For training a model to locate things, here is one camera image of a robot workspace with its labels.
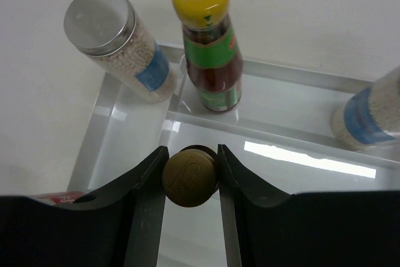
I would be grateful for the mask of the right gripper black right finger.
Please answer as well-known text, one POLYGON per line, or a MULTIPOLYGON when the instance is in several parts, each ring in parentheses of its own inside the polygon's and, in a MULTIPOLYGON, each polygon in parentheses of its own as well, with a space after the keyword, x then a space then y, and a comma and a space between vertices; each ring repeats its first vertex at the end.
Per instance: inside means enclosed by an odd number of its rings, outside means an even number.
POLYGON ((398 191, 288 194, 217 155, 229 266, 399 265, 398 191))

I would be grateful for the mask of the tall white spice jar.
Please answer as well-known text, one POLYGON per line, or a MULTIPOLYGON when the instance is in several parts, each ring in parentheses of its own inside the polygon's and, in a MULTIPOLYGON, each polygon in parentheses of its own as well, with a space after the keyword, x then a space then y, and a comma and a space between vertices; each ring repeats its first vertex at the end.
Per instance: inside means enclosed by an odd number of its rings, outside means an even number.
POLYGON ((399 143, 399 67, 356 93, 331 116, 337 140, 353 150, 399 143))

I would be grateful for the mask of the white powder jar silver lid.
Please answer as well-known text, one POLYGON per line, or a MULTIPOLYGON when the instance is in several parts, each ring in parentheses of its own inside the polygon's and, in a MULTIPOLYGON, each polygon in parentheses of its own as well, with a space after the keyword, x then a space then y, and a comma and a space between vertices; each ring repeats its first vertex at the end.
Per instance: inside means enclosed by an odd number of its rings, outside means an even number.
POLYGON ((171 97, 176 76, 129 0, 73 0, 63 25, 77 50, 144 100, 171 97))

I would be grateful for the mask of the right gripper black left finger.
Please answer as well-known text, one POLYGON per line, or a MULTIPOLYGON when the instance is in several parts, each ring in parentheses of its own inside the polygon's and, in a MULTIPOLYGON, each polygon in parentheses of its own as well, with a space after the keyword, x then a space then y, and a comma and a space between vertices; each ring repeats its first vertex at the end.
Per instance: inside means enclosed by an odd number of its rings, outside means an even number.
POLYGON ((1 197, 2 266, 156 266, 168 149, 73 203, 1 197))

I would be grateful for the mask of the white divided organizer tray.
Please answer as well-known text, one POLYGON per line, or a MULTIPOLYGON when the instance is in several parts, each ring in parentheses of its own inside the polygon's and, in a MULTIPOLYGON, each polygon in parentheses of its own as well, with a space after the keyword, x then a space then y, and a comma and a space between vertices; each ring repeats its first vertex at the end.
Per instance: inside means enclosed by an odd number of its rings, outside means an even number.
MULTIPOLYGON (((399 192, 399 147, 350 151, 330 129, 333 111, 367 82, 247 60, 239 104, 207 110, 186 74, 184 51, 163 45, 177 72, 171 99, 145 104, 105 76, 69 183, 96 189, 135 167, 158 146, 227 146, 247 169, 288 194, 399 192)), ((159 266, 229 266, 219 189, 195 208, 166 201, 159 266)))

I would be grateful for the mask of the glass bottle black cap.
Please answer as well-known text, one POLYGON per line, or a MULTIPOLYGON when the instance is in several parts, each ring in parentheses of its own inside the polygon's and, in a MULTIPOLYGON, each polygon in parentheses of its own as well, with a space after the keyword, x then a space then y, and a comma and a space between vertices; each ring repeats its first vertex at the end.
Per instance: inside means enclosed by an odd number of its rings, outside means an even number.
POLYGON ((30 196, 30 198, 48 205, 57 205, 64 203, 73 203, 78 198, 85 195, 82 191, 65 191, 57 193, 46 193, 30 196))

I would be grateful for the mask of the yellow cap sauce bottle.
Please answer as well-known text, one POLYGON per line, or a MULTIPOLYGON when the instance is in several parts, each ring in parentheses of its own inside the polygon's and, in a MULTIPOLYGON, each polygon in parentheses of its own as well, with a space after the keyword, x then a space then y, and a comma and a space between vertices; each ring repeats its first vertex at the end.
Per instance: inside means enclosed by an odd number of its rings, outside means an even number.
POLYGON ((188 76, 211 111, 235 107, 242 96, 243 57, 229 16, 230 0, 172 0, 182 24, 188 76))

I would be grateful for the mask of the small yellow label bottle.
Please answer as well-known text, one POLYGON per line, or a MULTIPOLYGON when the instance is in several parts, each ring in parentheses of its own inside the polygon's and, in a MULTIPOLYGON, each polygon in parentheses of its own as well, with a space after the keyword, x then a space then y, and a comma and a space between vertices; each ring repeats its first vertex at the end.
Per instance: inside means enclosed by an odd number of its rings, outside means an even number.
POLYGON ((167 198, 183 208, 204 204, 218 190, 217 153, 202 145, 190 145, 171 156, 162 172, 167 198))

